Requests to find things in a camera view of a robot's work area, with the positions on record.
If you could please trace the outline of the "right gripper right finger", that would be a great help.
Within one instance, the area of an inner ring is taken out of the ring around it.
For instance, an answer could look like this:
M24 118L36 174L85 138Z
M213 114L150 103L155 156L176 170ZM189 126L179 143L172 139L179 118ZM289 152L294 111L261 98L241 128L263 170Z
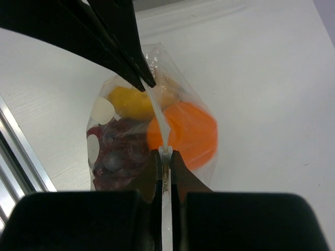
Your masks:
M328 250L307 201L293 193L214 192L172 153L174 250Z

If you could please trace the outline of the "purple grape bunch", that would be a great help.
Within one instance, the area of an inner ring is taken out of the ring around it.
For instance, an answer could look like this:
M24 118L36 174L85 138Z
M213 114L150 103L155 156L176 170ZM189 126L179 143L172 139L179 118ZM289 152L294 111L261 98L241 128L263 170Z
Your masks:
M142 173L150 156L148 125L149 121L113 118L86 131L99 143L97 159L88 161L93 190L121 190Z

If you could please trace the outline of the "orange fruit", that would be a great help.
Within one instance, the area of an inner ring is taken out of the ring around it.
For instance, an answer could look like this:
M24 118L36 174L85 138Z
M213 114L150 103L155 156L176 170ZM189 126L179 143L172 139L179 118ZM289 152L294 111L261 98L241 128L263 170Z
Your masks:
M177 101L164 116L170 126L168 145L179 151L186 166L197 170L214 158L218 150L217 121L199 106Z

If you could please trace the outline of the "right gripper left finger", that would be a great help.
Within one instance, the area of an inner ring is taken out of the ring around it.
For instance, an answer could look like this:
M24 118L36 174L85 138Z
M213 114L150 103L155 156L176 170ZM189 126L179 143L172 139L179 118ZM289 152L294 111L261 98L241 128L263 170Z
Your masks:
M150 153L121 191L37 192L15 206L1 250L161 250L162 164Z

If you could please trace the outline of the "yellow lemon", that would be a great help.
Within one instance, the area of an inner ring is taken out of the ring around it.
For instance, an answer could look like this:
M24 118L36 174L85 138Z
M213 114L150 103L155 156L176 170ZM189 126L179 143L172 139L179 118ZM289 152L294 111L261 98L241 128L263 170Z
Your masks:
M146 92L134 88L116 86L108 95L115 112L122 118L151 120L155 114Z

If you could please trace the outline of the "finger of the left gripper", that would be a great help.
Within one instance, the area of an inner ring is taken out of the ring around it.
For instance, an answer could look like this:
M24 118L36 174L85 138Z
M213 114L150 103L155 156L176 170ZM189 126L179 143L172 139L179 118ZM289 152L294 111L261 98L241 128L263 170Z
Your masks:
M65 49L144 91L87 1L1 1L1 28Z
M150 87L156 86L147 61L142 53L133 1L89 1L105 25L117 52L127 62L138 80L144 80Z

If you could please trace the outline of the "clear zip top bag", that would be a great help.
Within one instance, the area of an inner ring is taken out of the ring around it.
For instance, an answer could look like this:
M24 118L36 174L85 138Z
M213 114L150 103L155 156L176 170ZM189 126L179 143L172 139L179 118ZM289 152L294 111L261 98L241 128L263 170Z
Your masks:
M191 102L208 112L212 117L207 105L201 100L194 91L191 84L186 80L182 72L178 69L166 48L160 44L147 44L142 47L144 57L150 67L151 73L156 81L156 86L146 92L151 100L151 104L156 102L160 110L164 112L171 104L177 101ZM88 120L86 131L94 125L105 125L113 118L121 119L116 112L113 104L107 100L107 95L116 87L134 88L120 76L113 76L106 80L96 98L90 118ZM150 152L163 146L162 132L156 116L149 121L147 128L147 144ZM98 156L99 143L97 137L89 136L87 139L88 161L95 161ZM190 170L204 184L209 185L217 163L218 150L213 159L197 170Z

